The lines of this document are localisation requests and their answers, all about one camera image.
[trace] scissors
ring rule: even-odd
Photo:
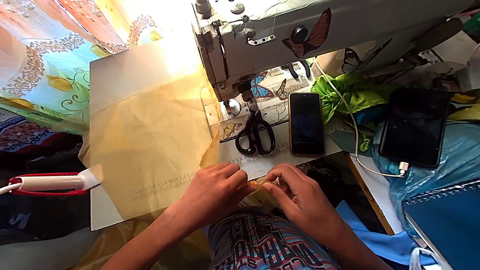
[[[255,145],[257,145],[258,153],[260,155],[269,154],[275,149],[275,133],[273,132],[272,126],[262,118],[262,113],[258,109],[257,101],[255,100],[255,98],[248,102],[248,109],[250,111],[250,114],[247,119],[247,124],[245,125],[245,128],[240,131],[235,138],[235,146],[240,153],[245,155],[254,154],[257,150],[255,148]],[[260,134],[258,132],[258,125],[264,126],[268,132],[268,136],[270,137],[270,148],[268,150],[265,150],[262,145]],[[240,138],[243,136],[247,136],[248,138],[249,146],[247,149],[240,146]]]

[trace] knob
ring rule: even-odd
[[[292,40],[293,42],[299,44],[302,43],[307,39],[308,29],[306,29],[303,25],[299,25],[293,30],[292,33]]]

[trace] black smartphone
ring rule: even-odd
[[[290,152],[293,155],[325,154],[320,95],[292,93],[288,97]]]
[[[393,91],[378,153],[395,161],[438,166],[450,98],[444,91]]]

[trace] charging cable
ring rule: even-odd
[[[400,164],[398,165],[398,169],[400,170],[400,174],[385,174],[385,173],[381,173],[381,172],[375,172],[369,168],[367,168],[367,166],[363,165],[363,163],[360,161],[359,159],[359,129],[357,127],[357,121],[355,120],[355,117],[353,116],[353,113],[352,113],[352,110],[350,109],[350,106],[347,104],[347,102],[345,101],[345,99],[343,98],[343,95],[342,93],[340,93],[335,85],[332,84],[332,82],[330,81],[330,79],[328,78],[327,74],[324,72],[324,70],[320,67],[320,65],[318,64],[317,62],[317,58],[315,57],[314,58],[314,61],[315,65],[317,66],[317,68],[320,70],[320,72],[324,75],[325,79],[328,81],[328,84],[333,88],[333,90],[335,90],[335,92],[337,93],[337,95],[342,99],[342,102],[343,104],[345,104],[345,107],[347,108],[348,110],[348,113],[350,114],[350,116],[352,117],[352,121],[353,121],[353,125],[355,127],[355,158],[357,159],[357,162],[360,164],[360,166],[362,166],[363,168],[365,168],[366,170],[368,170],[369,172],[373,172],[375,174],[379,174],[379,175],[383,175],[383,176],[390,176],[390,177],[405,177],[405,174],[407,173],[408,171],[408,163],[407,162],[400,162]]]

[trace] brown butterfly sticker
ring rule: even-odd
[[[328,29],[330,29],[330,20],[332,18],[332,12],[330,8],[326,9],[317,24],[313,27],[307,40],[302,43],[295,43],[291,38],[283,40],[283,44],[289,47],[296,57],[301,58],[307,53],[320,48],[325,42],[328,36]]]

